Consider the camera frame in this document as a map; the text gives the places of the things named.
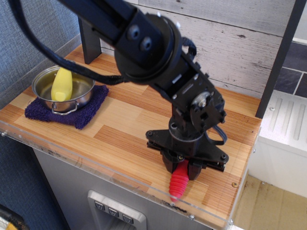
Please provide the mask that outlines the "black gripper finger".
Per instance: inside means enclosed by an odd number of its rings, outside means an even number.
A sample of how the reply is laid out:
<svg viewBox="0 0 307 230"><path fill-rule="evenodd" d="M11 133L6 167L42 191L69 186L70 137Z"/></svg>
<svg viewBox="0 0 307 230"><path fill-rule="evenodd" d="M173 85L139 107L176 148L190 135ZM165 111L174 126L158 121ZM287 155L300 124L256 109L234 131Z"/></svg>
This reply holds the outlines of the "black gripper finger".
<svg viewBox="0 0 307 230"><path fill-rule="evenodd" d="M189 161L188 162L188 177L189 180L196 180L202 169L206 169L207 163L204 161Z"/></svg>
<svg viewBox="0 0 307 230"><path fill-rule="evenodd" d="M161 151L163 163L168 172L173 173L174 170L177 168L177 165L184 160L182 155L178 155L169 150L162 150Z"/></svg>

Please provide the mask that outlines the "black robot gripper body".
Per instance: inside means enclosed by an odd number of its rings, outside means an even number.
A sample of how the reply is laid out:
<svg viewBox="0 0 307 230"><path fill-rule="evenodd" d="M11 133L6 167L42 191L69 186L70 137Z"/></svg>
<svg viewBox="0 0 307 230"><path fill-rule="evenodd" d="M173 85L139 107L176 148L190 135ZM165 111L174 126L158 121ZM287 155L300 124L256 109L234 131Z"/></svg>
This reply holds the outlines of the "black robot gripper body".
<svg viewBox="0 0 307 230"><path fill-rule="evenodd" d="M184 160L204 161L207 167L224 171L229 156L217 146L227 141L225 132L217 125L213 129L220 135L221 140L213 140L207 132L200 134L193 128L183 132L175 122L170 122L166 130L149 130L146 132L147 146L160 152L169 150L182 155Z"/></svg>

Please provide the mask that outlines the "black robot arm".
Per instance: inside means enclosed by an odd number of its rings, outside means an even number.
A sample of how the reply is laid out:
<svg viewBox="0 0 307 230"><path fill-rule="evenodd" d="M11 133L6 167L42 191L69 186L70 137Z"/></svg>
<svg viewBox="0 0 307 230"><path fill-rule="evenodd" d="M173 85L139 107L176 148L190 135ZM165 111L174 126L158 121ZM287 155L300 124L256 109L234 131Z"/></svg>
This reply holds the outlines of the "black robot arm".
<svg viewBox="0 0 307 230"><path fill-rule="evenodd" d="M144 14L122 0L65 0L115 50L123 78L149 85L172 104L168 129L150 130L147 144L157 149L169 172L187 161L189 179L206 167L223 171L229 157L220 150L227 137L222 95L193 61L195 49L182 50L183 38L168 18Z"/></svg>

